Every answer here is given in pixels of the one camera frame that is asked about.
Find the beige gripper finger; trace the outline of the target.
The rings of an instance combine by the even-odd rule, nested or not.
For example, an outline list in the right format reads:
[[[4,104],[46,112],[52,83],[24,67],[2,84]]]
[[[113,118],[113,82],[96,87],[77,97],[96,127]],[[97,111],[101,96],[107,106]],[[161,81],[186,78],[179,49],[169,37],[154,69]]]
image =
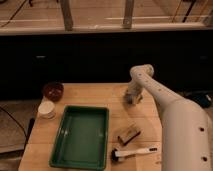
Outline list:
[[[131,95],[131,96],[132,96],[132,103],[131,103],[131,105],[138,104],[141,101],[141,99],[142,99],[142,96],[133,96],[133,95]]]

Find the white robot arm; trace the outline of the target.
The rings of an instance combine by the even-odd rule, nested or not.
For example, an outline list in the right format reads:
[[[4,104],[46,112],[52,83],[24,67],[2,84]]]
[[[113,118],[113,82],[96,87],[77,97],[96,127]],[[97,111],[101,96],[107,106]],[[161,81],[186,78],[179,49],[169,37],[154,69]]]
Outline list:
[[[184,98],[152,78],[150,64],[133,66],[125,96],[137,104],[146,89],[163,108],[162,171],[213,171],[208,115],[196,102]]]

